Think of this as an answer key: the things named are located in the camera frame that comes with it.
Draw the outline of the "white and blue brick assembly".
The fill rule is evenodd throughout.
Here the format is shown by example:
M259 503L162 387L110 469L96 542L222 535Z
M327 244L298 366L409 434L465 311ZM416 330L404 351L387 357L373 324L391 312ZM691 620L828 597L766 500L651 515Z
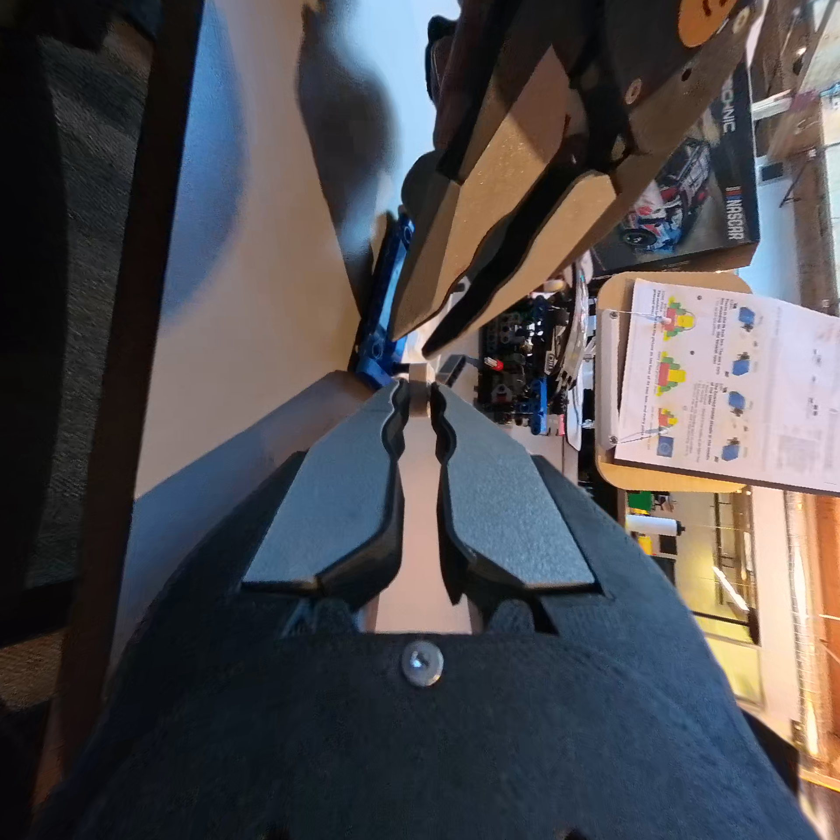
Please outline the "white and blue brick assembly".
M385 235L374 263L373 288L368 307L360 323L351 370L375 391L403 373L406 338L394 339L390 333L392 308L399 280L414 232L405 207L394 217L386 216Z

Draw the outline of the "small white curved brick piece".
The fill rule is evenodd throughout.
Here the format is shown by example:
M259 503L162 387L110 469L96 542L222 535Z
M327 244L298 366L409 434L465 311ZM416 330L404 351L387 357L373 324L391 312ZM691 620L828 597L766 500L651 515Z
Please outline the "small white curved brick piece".
M407 368L408 418L430 418L436 373L428 363L411 363Z

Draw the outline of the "printed instruction sheet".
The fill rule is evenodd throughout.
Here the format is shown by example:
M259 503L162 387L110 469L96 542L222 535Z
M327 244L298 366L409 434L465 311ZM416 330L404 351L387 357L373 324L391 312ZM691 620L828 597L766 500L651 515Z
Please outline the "printed instruction sheet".
M619 311L615 462L838 497L838 317L674 278Z

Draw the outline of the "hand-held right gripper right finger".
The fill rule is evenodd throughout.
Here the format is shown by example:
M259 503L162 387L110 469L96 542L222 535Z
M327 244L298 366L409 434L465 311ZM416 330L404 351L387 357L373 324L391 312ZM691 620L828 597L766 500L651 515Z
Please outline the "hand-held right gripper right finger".
M449 600L592 593L596 578L533 458L445 385L432 385L437 529Z

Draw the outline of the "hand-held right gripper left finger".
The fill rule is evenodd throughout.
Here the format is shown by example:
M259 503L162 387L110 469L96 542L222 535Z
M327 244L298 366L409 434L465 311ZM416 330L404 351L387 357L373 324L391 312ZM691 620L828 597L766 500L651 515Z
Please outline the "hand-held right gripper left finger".
M393 380L310 447L241 581L358 611L403 554L405 381Z

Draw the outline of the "wooden clipboard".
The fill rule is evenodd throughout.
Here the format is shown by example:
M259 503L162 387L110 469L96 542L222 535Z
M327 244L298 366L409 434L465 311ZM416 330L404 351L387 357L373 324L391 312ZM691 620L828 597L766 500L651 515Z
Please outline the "wooden clipboard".
M602 286L595 303L595 465L598 472L608 485L619 490L712 494L738 492L744 486L741 481L618 465L614 460L620 391L636 280L661 281L717 292L751 293L746 282L727 271L627 271L614 275Z

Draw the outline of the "wooden shelf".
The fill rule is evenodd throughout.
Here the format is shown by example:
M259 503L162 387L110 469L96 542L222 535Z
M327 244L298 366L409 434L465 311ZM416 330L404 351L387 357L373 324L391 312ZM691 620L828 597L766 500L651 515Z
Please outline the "wooden shelf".
M758 158L788 161L838 141L838 1L763 2L748 58Z

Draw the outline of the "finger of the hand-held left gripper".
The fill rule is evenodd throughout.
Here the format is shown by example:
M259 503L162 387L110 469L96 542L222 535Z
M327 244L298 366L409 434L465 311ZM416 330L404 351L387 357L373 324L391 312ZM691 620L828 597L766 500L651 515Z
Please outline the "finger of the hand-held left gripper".
M393 338L440 312L491 229L535 186L561 147L569 93L552 46L509 108L491 81L460 170L449 177L437 167L429 180L393 299Z
M516 217L496 254L425 342L423 356L440 354L577 259L587 250L585 237L615 199L611 177L588 172L574 181L541 225Z

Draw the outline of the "grey desk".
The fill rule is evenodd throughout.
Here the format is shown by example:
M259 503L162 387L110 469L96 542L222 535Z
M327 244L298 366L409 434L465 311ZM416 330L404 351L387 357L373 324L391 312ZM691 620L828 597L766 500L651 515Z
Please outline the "grey desk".
M63 711L70 756L31 837L768 837L775 805L798 822L676 589L542 456L595 592L452 603L439 477L432 536L405 535L404 498L400 570L366 607L243 589L305 454L374 394L347 371L361 315L316 177L330 151L346 183L362 140L374 180L391 115L364 107L388 84L339 61L325 96L341 70L372 89L324 102L317 143L302 98L338 7L223 6L222 99L239 82L245 120L201 163L190 113L155 325L112 335L110 429L142 436L140 485L89 509L80 594L110 540L92 655L111 680L96 722Z

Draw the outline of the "black brick set box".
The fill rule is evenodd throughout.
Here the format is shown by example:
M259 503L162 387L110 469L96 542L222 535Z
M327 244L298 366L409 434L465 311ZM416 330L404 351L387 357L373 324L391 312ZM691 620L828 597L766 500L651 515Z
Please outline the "black brick set box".
M594 278L747 266L760 242L749 67L743 59L614 230Z

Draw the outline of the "multicoloured brick vehicle model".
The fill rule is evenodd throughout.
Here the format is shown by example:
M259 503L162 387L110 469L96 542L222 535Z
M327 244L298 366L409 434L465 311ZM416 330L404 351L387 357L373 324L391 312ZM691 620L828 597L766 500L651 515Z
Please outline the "multicoloured brick vehicle model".
M564 437L581 451L592 425L584 415L595 355L592 278L585 254L550 282L551 291L528 294L481 328L474 404L493 422Z

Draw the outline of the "white paper roll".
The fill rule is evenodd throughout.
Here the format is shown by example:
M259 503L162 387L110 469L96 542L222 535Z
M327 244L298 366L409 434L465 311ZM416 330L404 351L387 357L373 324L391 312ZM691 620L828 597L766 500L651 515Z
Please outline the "white paper roll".
M677 538L686 528L677 519L628 514L625 517L626 530L648 537Z

